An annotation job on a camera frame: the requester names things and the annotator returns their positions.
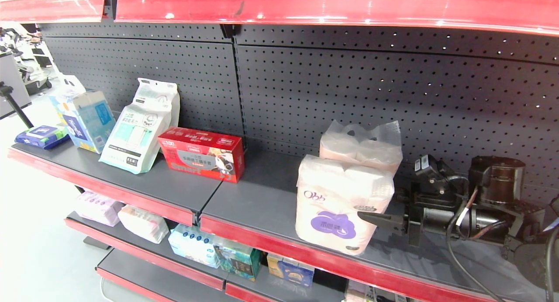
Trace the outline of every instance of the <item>purple cloud logo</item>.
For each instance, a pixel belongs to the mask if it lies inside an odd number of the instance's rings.
[[[321,211],[311,220],[311,226],[320,232],[332,233],[342,239],[355,238],[355,225],[347,215],[336,215],[329,211]]]

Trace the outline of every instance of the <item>store shelf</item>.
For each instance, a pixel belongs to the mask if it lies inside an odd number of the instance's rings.
[[[134,175],[98,162],[98,154],[75,147],[71,141],[51,150],[16,143],[8,149],[8,156],[83,188],[186,225],[192,225],[196,214],[221,183],[170,170],[162,156],[155,161],[151,171]]]
[[[120,250],[110,251],[97,265],[96,270],[101,277],[158,302],[238,302],[223,292]]]
[[[272,276],[268,272],[268,267],[260,266],[256,281],[229,274],[225,293],[247,302],[340,302],[344,299],[347,284],[345,278],[330,274],[328,278],[322,280],[324,284],[313,283],[311,288],[306,288]]]
[[[377,230],[359,257],[300,240],[295,233],[300,161],[277,153],[248,154],[241,181],[223,183],[204,207],[202,230],[426,302],[491,301],[453,266],[443,236],[425,234],[421,247],[414,248],[405,237]],[[388,212],[397,211],[395,206]],[[503,260],[498,247],[475,242],[457,242],[454,247],[465,267],[498,295],[545,301],[543,290]]]
[[[559,35],[559,0],[118,0],[116,21],[445,27]]]
[[[122,223],[110,227],[99,222],[83,219],[75,212],[68,215],[64,221],[70,228],[87,234],[95,240],[113,246],[118,250],[122,250],[122,252],[156,264],[166,270],[216,290],[223,290],[228,273],[219,268],[211,268],[188,258],[175,255],[167,240],[169,235],[161,243],[156,244],[126,230]]]
[[[100,22],[104,0],[0,0],[3,21],[19,23]]]

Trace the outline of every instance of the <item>red shelf edge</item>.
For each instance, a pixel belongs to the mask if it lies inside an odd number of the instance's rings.
[[[230,222],[224,222],[206,214],[201,215],[200,229],[206,233],[212,233],[228,240],[240,242],[265,252],[299,260],[344,278],[374,285],[390,292],[426,302],[492,301],[490,298],[485,298],[485,296],[476,292],[468,292],[467,290],[437,284],[378,266],[364,264],[357,260],[337,256],[326,251],[304,246],[303,244],[297,244],[266,233],[243,228]]]
[[[225,285],[225,294],[245,302],[276,302],[276,300],[271,300],[256,292],[246,290],[245,288],[230,283]]]
[[[559,0],[118,0],[117,22],[442,27],[559,35]]]
[[[112,274],[106,270],[104,270],[103,268],[97,267],[97,273],[99,274],[99,276],[110,280],[120,286],[123,286],[124,288],[127,288],[128,290],[132,290],[138,294],[141,294],[143,296],[146,296],[147,298],[150,298],[152,300],[158,301],[158,302],[174,302],[173,300],[169,300],[168,298],[165,298],[164,296],[161,296],[159,294],[156,294],[155,292],[152,292],[142,286],[138,286],[137,284],[133,284],[132,282],[129,282],[128,280],[124,279],[124,278],[120,278],[119,276]]]
[[[2,20],[18,23],[99,23],[104,0],[7,0]]]
[[[91,236],[95,240],[113,246],[118,250],[122,250],[122,252],[126,252],[130,255],[136,256],[137,258],[141,258],[142,260],[160,266],[161,268],[165,268],[166,270],[172,271],[175,274],[179,274],[180,276],[184,276],[186,278],[200,282],[201,284],[204,284],[206,286],[210,286],[216,290],[223,290],[224,280],[222,279],[212,277],[204,272],[194,270],[172,260],[168,260],[166,258],[163,258],[162,256],[158,256],[157,254],[148,252],[147,250],[142,250],[141,248],[138,248],[132,244],[118,240],[112,236],[108,236],[103,232],[90,228],[89,226],[76,222],[72,219],[66,218],[64,219],[64,222],[68,227],[82,232],[88,236]]]
[[[149,210],[156,215],[184,225],[192,225],[194,214],[191,210],[185,210],[164,204],[162,202],[150,200],[148,197],[134,194],[126,189],[90,178],[87,175],[66,169],[60,165],[51,163],[50,161],[41,160],[33,155],[24,153],[14,148],[8,149],[8,157],[23,164],[30,165],[31,167],[41,170],[54,177],[74,183],[77,186],[90,189],[96,193],[103,194],[107,197],[123,202],[124,204]]]

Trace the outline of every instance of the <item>red box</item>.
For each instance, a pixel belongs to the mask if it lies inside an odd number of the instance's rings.
[[[244,172],[241,137],[171,127],[158,137],[169,168],[237,183]]]

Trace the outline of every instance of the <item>white floor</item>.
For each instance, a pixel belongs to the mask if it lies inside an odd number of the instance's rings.
[[[58,123],[48,100],[54,84],[24,109],[34,125]],[[83,234],[64,225],[76,188],[7,158],[24,129],[16,115],[0,120],[0,301],[105,301],[94,267],[108,251],[84,244]],[[106,292],[116,302],[147,301],[119,288]]]

